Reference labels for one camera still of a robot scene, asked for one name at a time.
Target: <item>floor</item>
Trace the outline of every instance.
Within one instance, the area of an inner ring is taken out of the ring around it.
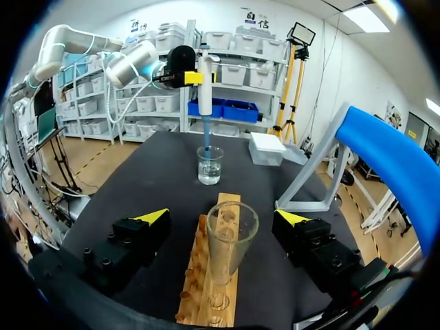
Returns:
[[[69,167],[74,174],[76,183],[85,194],[94,193],[112,172],[139,146],[138,143],[130,142],[126,142],[124,145],[121,145],[119,142],[112,145],[99,140],[85,140],[82,142],[74,137],[65,137],[62,141],[68,156]],[[45,159],[50,179],[60,184],[63,183],[63,177],[56,166],[49,144],[43,148],[42,155]],[[322,163],[316,172],[324,184],[329,185],[331,179],[325,173],[326,166],[326,164]],[[358,172],[355,172],[355,174],[375,202],[378,203],[386,193],[387,187],[377,181],[366,181]],[[390,216],[390,222],[396,222],[399,225],[393,230],[391,238],[386,233],[389,228],[387,221],[375,230],[373,234],[364,235],[363,230],[360,228],[362,216],[366,218],[373,210],[368,200],[356,185],[351,187],[341,185],[338,194],[342,199],[340,209],[355,237],[366,264],[378,256],[389,265],[393,264],[416,244],[417,237],[413,228],[403,238],[400,237],[404,223],[397,211],[394,211]],[[35,221],[32,222],[32,219],[30,219],[30,227],[34,228],[35,226]],[[19,245],[20,250],[23,250],[24,244],[20,243]],[[28,260],[30,257],[30,254],[25,251],[24,259]]]

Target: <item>white wall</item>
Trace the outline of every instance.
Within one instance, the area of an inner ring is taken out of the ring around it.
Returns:
[[[307,136],[307,123],[314,107],[324,56],[324,41],[329,55],[336,29],[325,26],[323,20],[288,5],[263,0],[174,0],[118,16],[100,26],[95,33],[125,39],[129,34],[129,21],[139,19],[148,24],[148,30],[156,29],[160,23],[178,22],[185,25],[187,20],[197,20],[197,28],[203,31],[235,32],[237,26],[244,25],[246,9],[268,16],[269,30],[278,39],[285,39],[286,33],[295,24],[302,23],[316,32],[313,45],[309,48],[310,59],[305,68],[305,77],[300,102],[296,112],[298,138]],[[294,99],[299,63],[295,66],[294,86],[291,87],[287,104]],[[318,112],[313,128],[313,142],[322,137],[329,121],[339,106],[349,101],[369,112],[384,116],[387,102],[393,103],[402,116],[402,127],[408,118],[408,102],[386,70],[357,43],[338,32],[333,52],[324,73],[324,80]]]

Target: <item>black table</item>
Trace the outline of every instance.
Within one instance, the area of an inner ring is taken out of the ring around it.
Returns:
[[[93,196],[63,246],[81,257],[84,248],[107,237],[118,219],[169,208],[173,233],[152,266],[141,269],[113,298],[134,310],[174,322],[199,215],[217,203],[219,193],[239,194],[242,202],[255,209],[260,229],[240,266],[235,325],[291,329],[292,320],[313,316],[330,301],[303,268],[293,268],[271,233],[274,202],[300,166],[287,161],[280,167],[255,166],[248,140],[214,136],[212,144],[225,151],[221,180],[215,186],[204,186],[197,179],[196,150],[202,138],[189,133],[155,133]],[[325,192],[324,184],[313,175],[295,200],[322,199]],[[328,212],[307,214],[314,215],[331,223],[332,232],[343,244],[356,248],[336,205]]]

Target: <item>blue padded arm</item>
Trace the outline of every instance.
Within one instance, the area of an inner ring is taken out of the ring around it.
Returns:
[[[440,227],[440,168],[404,134],[355,107],[350,107],[336,137],[390,188],[427,255]]]

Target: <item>tall glass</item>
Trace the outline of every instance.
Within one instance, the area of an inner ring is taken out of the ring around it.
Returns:
[[[212,282],[227,284],[259,229],[259,218],[248,205],[226,201],[208,213],[207,230]]]
[[[197,149],[199,158],[199,181],[207,186],[220,181],[223,150],[218,146],[201,146]]]

